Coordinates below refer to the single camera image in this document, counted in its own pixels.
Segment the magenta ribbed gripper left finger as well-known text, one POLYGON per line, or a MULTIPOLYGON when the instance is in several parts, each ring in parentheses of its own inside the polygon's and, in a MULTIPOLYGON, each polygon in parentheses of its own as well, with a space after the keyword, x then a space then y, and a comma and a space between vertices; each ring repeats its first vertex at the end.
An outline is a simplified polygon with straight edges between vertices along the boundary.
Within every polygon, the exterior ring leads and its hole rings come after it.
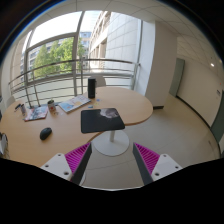
POLYGON ((91 154, 92 146, 87 143, 66 154, 57 153, 41 168, 76 185, 81 185, 85 180, 85 170, 91 154))

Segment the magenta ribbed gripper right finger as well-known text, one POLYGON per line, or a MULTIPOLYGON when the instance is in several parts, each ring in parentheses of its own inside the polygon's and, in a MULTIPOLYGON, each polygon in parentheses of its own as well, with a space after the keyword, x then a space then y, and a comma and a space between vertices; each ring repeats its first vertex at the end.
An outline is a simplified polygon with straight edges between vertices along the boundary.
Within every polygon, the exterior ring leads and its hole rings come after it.
POLYGON ((138 143, 133 144, 133 155, 145 185, 182 169, 168 154, 158 154, 138 143))

